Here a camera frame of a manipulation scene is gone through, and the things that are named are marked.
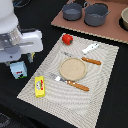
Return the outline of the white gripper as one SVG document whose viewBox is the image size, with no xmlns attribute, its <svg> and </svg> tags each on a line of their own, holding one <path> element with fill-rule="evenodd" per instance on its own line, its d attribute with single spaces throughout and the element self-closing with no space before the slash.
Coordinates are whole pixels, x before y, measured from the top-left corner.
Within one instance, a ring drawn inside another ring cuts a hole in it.
<svg viewBox="0 0 128 128">
<path fill-rule="evenodd" d="M 42 50 L 42 33 L 39 30 L 20 33 L 18 29 L 14 29 L 8 33 L 0 33 L 0 63 L 17 61 L 22 54 Z"/>
</svg>

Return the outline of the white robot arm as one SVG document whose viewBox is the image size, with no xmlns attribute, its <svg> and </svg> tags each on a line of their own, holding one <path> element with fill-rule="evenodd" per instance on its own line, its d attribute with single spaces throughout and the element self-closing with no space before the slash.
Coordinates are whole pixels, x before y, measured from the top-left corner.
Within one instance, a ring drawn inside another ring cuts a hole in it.
<svg viewBox="0 0 128 128">
<path fill-rule="evenodd" d="M 39 30 L 22 33 L 12 0 L 0 0 L 0 63 L 17 61 L 22 54 L 43 50 Z"/>
</svg>

